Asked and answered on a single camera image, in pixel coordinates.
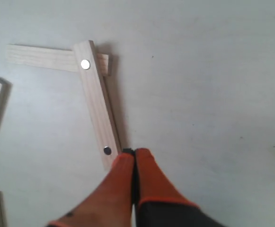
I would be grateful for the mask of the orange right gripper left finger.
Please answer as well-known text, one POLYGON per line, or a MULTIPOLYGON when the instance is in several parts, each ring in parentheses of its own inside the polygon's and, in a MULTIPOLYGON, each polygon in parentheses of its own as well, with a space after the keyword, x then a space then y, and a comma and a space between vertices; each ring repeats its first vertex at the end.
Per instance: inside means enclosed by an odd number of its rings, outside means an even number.
POLYGON ((119 154, 100 185, 77 207, 49 227, 130 227, 134 151, 119 154))

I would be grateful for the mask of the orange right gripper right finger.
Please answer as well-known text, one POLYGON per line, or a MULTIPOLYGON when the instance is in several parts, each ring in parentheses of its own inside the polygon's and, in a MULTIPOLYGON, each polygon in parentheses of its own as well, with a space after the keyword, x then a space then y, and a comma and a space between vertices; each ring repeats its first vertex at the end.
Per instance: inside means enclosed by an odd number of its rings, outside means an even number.
POLYGON ((186 199, 159 168, 150 150, 135 151, 139 179, 137 226, 222 227, 186 199))

